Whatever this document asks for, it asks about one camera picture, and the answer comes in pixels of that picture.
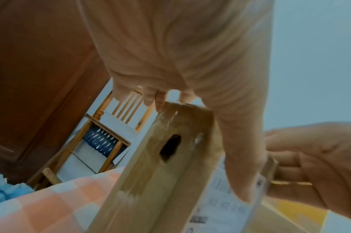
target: light blue cloth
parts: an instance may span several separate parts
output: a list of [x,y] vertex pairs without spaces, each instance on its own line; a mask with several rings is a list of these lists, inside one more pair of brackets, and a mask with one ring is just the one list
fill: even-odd
[[7,183],[7,179],[0,174],[0,202],[20,197],[32,193],[33,189],[25,183],[11,185]]

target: white cushion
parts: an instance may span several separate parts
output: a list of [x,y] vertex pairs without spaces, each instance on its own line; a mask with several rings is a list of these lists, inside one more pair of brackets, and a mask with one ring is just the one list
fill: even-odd
[[134,128],[131,128],[129,125],[108,112],[104,112],[104,115],[101,116],[100,123],[130,143],[133,143],[137,137],[137,132]]

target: orange and white checkered cloth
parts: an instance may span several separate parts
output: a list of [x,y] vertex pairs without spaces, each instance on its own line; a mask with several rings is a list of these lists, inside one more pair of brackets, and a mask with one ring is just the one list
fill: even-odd
[[0,233],[86,232],[121,172],[110,170],[0,203]]

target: wooden door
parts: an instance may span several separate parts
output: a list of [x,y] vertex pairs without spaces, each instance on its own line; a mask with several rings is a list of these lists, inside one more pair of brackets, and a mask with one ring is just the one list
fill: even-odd
[[25,182],[108,80],[75,0],[0,0],[0,173]]

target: human hand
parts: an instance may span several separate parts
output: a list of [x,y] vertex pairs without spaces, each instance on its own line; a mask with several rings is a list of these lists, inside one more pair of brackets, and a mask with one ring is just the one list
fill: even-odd
[[262,115],[273,0],[79,0],[83,18],[123,100],[141,86],[161,111],[171,89],[196,95],[219,123],[226,172],[250,201],[266,161]]
[[266,133],[265,141],[279,163],[275,181],[283,182],[272,183],[268,196],[351,219],[351,123],[274,130]]

